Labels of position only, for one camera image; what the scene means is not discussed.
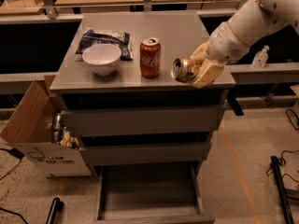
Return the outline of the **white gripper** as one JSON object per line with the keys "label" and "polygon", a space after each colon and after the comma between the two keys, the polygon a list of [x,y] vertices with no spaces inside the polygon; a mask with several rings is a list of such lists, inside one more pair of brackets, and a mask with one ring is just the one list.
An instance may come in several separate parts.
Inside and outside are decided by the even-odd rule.
{"label": "white gripper", "polygon": [[210,35],[207,43],[201,44],[189,58],[189,66],[201,66],[189,84],[197,89],[214,82],[227,63],[237,63],[249,52],[234,33],[228,22],[222,22]]}

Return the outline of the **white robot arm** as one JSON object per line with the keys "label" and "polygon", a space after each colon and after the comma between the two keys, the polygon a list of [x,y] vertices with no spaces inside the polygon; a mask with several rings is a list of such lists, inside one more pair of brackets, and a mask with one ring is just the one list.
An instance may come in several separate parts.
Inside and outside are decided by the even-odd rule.
{"label": "white robot arm", "polygon": [[248,0],[224,21],[189,58],[196,74],[188,83],[203,88],[212,83],[226,64],[236,63],[258,40],[287,25],[299,24],[299,0]]}

